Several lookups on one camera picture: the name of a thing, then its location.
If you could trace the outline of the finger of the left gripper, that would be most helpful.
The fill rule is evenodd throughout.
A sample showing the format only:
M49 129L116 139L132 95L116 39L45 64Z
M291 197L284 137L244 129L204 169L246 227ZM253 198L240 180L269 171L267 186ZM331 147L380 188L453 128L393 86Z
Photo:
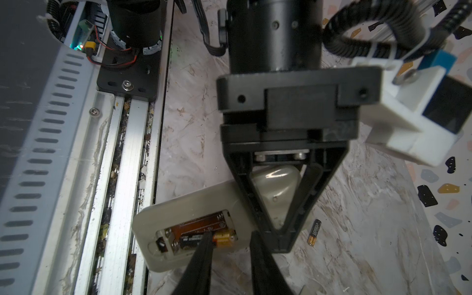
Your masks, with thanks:
M267 141L222 150L269 251L289 253L349 144Z

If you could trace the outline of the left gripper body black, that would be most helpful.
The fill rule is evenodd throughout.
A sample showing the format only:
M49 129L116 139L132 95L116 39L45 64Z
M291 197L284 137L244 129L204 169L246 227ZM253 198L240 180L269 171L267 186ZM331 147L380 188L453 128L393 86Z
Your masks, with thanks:
M225 151L313 149L356 140L379 102L378 66L229 74L216 81Z

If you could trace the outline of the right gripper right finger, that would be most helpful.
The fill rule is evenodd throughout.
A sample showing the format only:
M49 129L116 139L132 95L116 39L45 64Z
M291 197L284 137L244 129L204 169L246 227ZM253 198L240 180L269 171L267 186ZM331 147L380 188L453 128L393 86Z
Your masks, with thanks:
M250 257L254 295L293 294L259 231L251 234Z

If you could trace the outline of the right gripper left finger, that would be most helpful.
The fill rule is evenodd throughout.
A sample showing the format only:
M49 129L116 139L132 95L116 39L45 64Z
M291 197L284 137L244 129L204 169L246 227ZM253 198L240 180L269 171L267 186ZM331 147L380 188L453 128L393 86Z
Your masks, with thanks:
M213 249L208 240L197 247L172 295L210 294Z

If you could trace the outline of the AAA battery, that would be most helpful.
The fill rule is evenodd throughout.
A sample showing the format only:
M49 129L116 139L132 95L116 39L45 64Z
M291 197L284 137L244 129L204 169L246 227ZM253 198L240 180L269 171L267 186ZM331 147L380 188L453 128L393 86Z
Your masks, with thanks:
M179 238L181 249L196 249L204 240L216 248L232 247L238 240L234 230L223 230L217 232L184 234Z
M308 238L307 238L307 243L313 247L317 241L317 236L318 236L318 233L319 233L319 230L321 228L321 225L322 225L322 222L318 219L316 219L314 222L313 222L313 225L312 225L312 228L309 232L309 235L308 235Z

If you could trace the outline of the white remote control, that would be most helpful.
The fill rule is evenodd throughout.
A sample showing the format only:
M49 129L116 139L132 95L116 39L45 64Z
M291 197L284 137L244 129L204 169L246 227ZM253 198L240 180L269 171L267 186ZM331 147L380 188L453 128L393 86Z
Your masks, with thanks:
M238 240L232 247L215 247L215 256L248 247L252 232L259 231L234 180L149 206L132 222L139 249L153 272L165 272L190 262L196 249L181 249L182 235L223 230L234 230Z

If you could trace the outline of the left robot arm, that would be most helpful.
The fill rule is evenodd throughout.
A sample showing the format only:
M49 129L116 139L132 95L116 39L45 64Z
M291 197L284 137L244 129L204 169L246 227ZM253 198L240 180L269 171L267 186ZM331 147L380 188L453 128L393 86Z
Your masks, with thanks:
M358 138L360 109L379 101L375 66L321 68L321 1L229 1L218 13L230 72L216 81L222 152L273 253L291 251L309 211ZM305 168L277 228L254 167Z

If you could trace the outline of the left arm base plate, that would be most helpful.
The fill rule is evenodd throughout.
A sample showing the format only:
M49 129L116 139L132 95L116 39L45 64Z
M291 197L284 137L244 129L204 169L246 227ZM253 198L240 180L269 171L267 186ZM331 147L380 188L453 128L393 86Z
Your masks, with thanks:
M111 29L98 89L153 102L161 74L167 1L107 1Z

